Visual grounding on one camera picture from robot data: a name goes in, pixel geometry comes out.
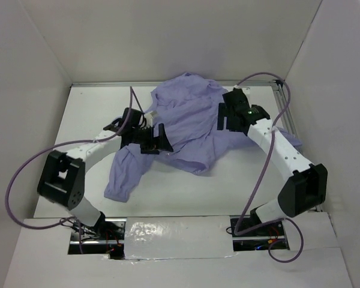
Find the lavender zip jacket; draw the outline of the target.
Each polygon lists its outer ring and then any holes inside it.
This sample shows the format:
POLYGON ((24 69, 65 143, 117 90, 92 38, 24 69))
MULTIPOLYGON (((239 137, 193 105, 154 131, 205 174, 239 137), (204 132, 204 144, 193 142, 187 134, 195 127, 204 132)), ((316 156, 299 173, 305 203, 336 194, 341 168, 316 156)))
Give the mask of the lavender zip jacket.
POLYGON ((156 111, 164 124, 173 152, 142 154, 131 143, 116 152, 104 197, 127 202, 153 161, 201 175, 231 149, 254 146, 243 133, 217 130, 218 105, 227 91, 211 79, 185 73, 158 85, 152 92, 149 111, 156 111))

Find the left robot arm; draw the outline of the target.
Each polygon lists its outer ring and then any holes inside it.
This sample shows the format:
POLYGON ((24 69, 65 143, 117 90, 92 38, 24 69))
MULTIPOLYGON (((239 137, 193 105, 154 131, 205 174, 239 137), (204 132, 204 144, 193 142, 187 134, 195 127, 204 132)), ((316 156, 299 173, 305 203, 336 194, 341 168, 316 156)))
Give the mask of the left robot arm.
POLYGON ((172 152, 164 124, 156 124, 156 111, 125 108, 122 117, 105 126, 93 140, 66 152, 54 149, 46 158, 37 191, 48 201, 64 207, 79 220, 92 239, 100 239, 116 226, 85 197, 85 175, 98 162, 116 151, 136 144, 141 155, 172 152))

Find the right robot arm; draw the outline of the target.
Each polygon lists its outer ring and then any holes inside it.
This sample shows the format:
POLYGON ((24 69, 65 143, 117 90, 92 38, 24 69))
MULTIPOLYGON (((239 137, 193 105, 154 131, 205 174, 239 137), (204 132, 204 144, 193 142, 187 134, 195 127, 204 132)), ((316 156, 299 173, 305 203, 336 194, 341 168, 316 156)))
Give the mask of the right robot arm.
POLYGON ((285 183, 276 199, 250 212, 250 229, 264 235, 271 220, 293 218, 322 204, 326 198, 328 171, 305 158, 273 125, 266 110, 248 102, 242 89, 223 94, 218 108, 217 129, 244 133, 270 155, 285 183))

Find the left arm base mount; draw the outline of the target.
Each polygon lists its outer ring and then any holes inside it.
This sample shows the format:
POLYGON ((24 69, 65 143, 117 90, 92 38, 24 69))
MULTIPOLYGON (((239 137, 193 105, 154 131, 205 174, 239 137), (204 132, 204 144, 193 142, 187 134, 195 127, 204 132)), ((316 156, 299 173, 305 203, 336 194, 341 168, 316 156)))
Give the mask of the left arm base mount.
POLYGON ((68 255, 95 255, 103 254, 113 260, 124 259, 124 237, 126 218, 107 218, 106 229, 100 236, 89 228, 69 220, 62 225, 70 228, 68 255))

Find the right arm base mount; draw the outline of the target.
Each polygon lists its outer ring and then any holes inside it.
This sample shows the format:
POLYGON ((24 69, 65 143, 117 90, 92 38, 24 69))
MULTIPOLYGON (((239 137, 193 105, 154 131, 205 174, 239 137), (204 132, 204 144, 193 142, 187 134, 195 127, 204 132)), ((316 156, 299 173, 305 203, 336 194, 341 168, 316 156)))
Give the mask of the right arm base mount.
POLYGON ((271 244, 272 250, 289 248, 285 240, 284 227, 280 221, 238 235, 234 232, 238 220, 238 215, 231 215, 230 223, 226 228, 226 233, 232 237, 234 251, 263 251, 267 250, 271 244))

